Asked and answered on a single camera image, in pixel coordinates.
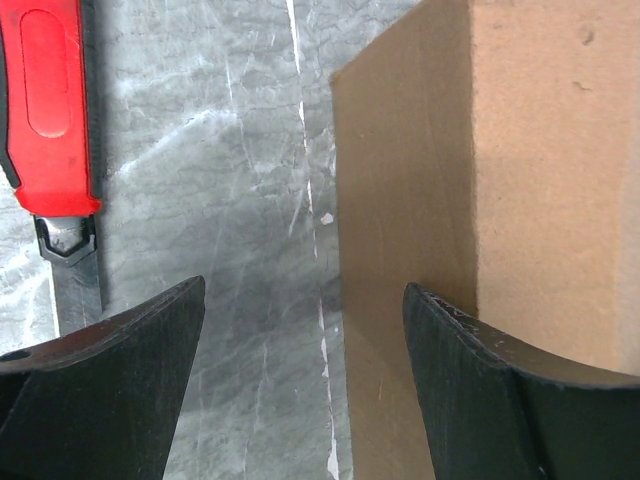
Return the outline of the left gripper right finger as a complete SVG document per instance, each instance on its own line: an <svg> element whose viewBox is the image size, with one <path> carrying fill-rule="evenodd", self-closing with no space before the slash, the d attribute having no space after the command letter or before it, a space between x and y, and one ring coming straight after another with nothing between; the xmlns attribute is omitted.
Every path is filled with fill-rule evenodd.
<svg viewBox="0 0 640 480"><path fill-rule="evenodd" d="M418 284L403 322L439 479L635 479L639 380L572 361Z"/></svg>

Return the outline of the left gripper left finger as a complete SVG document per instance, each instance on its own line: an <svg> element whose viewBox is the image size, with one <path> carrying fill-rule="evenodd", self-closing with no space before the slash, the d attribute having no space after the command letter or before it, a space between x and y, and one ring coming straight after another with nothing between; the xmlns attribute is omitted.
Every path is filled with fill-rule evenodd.
<svg viewBox="0 0 640 480"><path fill-rule="evenodd" d="M2 478L162 478L204 316L205 280L195 276L2 355Z"/></svg>

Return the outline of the brown cardboard express box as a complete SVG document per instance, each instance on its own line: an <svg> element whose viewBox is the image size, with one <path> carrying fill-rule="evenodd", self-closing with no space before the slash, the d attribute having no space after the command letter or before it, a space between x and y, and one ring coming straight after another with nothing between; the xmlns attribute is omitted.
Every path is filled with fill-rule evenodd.
<svg viewBox="0 0 640 480"><path fill-rule="evenodd" d="M331 82L354 475L439 479L415 283L639 380L639 5L423 1Z"/></svg>

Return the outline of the red black utility knife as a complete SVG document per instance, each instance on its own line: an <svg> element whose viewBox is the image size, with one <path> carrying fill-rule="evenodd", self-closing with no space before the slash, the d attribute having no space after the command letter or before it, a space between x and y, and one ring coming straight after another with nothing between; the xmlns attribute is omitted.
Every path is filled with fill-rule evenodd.
<svg viewBox="0 0 640 480"><path fill-rule="evenodd" d="M1 166L51 265L60 336L103 312L96 45L91 1L1 4Z"/></svg>

